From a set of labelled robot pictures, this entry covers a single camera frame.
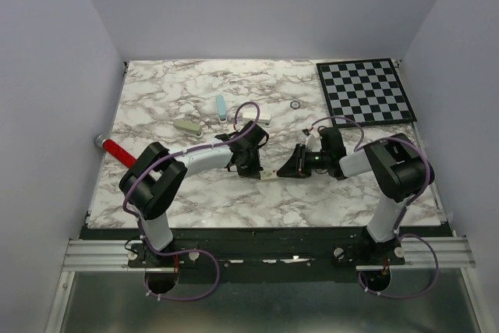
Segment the beige green stapler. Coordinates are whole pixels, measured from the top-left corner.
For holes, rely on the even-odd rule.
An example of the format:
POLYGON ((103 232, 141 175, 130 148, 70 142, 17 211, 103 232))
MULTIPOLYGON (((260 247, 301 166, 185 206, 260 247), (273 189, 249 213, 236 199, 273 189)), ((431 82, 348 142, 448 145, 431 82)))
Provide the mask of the beige green stapler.
POLYGON ((202 126, 195 122, 178 119, 174 121, 173 126, 181 133, 189 134, 196 138, 201 138, 203 136, 202 126))

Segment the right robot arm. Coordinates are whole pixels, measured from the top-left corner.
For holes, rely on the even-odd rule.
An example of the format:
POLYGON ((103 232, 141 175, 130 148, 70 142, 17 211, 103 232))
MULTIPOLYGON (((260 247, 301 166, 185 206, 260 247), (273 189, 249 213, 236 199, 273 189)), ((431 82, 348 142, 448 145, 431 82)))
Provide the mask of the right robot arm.
POLYGON ((339 181, 372 172, 381 191, 374 216, 366 226, 369 239, 359 244, 359 256, 376 264, 387 255, 385 243, 396 237, 407 207, 434 181, 434 170, 409 138, 398 133, 371 142, 347 154, 340 131, 319 131, 321 149, 310 151, 296 144, 292 156, 277 170, 280 178, 305 179, 313 171, 326 171, 339 181))

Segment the staple box sleeve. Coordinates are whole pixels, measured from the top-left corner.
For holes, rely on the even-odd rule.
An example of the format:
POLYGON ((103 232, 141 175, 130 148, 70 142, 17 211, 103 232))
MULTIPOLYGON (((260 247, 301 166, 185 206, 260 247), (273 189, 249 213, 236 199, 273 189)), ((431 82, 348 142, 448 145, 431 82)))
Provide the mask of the staple box sleeve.
POLYGON ((260 172, 260 180, 261 181, 266 181, 266 180, 275 180, 277 178, 277 172, 275 170, 263 170, 260 172))

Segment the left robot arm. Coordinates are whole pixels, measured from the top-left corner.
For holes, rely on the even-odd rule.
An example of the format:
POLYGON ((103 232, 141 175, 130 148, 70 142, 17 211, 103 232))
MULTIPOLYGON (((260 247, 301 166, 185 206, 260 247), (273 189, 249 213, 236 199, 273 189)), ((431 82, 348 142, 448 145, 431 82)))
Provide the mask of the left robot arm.
POLYGON ((258 179, 263 168, 259 150, 269 134, 250 121, 239 132, 219 134, 202 143, 171 152, 160 143, 149 144, 119 182, 119 189, 135 207, 141 232, 149 245, 146 257, 157 267, 172 260, 173 240, 167 209, 184 179, 211 169, 236 167, 239 176, 258 179))

